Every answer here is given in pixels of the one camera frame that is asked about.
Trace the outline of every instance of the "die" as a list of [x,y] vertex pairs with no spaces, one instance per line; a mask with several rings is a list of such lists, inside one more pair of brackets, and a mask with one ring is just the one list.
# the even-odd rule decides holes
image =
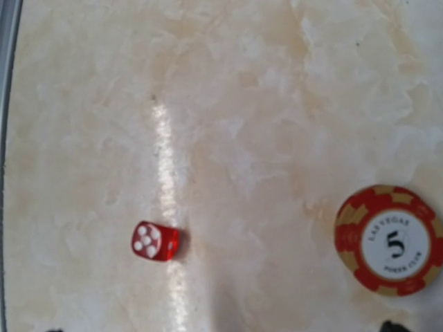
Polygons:
[[180,232],[166,227],[141,221],[132,235],[132,250],[142,258],[152,261],[169,261],[179,248]]

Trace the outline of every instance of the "dark object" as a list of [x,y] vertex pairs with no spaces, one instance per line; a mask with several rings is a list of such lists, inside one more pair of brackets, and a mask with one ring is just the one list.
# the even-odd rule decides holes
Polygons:
[[391,321],[384,322],[380,332],[410,332],[400,324],[393,324]]

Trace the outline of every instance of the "red die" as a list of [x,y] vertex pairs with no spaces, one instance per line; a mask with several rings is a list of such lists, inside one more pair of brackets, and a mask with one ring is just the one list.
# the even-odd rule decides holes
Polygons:
[[141,221],[132,235],[132,250],[153,261],[169,261],[179,247],[180,233],[175,228]]

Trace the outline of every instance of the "casino chip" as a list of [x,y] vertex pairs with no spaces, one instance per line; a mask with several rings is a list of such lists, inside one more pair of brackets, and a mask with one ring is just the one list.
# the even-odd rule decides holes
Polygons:
[[335,224],[343,263],[366,288],[406,296],[431,283],[443,265],[443,225],[413,192],[374,185],[349,197]]

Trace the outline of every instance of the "white marble table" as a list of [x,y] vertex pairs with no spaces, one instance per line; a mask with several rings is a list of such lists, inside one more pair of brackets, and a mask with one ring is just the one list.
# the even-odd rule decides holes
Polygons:
[[[440,0],[27,0],[4,210],[8,330],[443,329],[333,246],[373,183],[443,212]],[[190,234],[170,264],[143,219]]]

